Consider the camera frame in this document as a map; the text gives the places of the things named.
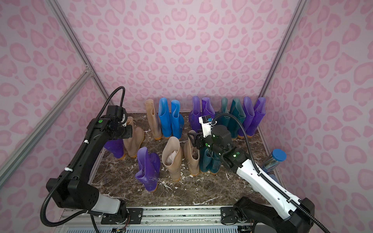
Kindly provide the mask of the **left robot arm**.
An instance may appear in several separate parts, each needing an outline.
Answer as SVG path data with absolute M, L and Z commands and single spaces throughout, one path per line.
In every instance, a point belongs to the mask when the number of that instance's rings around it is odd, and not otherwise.
M 58 178 L 50 178 L 47 182 L 49 193 L 40 212 L 43 221 L 47 220 L 46 209 L 50 200 L 54 200 L 60 208 L 76 209 L 81 213 L 104 214 L 117 222 L 127 219 L 125 201 L 106 197 L 88 183 L 104 145 L 111 140 L 132 136 L 132 126 L 127 126 L 125 121 L 125 115 L 106 115 L 90 122 L 86 137 L 73 160 Z

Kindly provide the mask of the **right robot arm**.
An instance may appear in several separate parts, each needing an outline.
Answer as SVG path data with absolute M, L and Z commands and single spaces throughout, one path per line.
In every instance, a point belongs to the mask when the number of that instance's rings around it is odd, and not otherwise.
M 203 132 L 190 132 L 187 135 L 194 147 L 213 151 L 226 169 L 246 180 L 254 191 L 260 193 L 270 203 L 266 206 L 248 197 L 242 197 L 233 206 L 238 221 L 253 220 L 256 223 L 263 223 L 278 233 L 310 231 L 314 225 L 313 202 L 307 198 L 301 200 L 275 182 L 256 165 L 249 153 L 233 145 L 225 126 L 212 127 L 207 136 L 204 136 Z

